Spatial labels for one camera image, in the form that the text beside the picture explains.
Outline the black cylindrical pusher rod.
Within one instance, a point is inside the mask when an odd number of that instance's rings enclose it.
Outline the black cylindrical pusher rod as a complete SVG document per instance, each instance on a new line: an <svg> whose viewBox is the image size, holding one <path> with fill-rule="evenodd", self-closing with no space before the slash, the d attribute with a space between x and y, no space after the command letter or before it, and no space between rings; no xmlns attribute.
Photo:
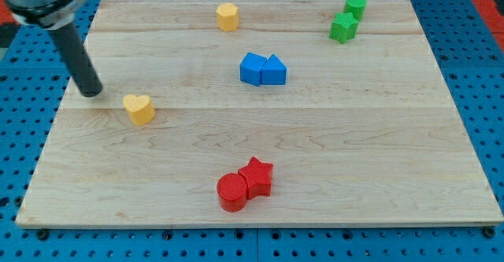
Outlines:
<svg viewBox="0 0 504 262"><path fill-rule="evenodd" d="M99 95L102 83L76 25L71 22L59 29L49 30L48 33L81 95L85 98Z"/></svg>

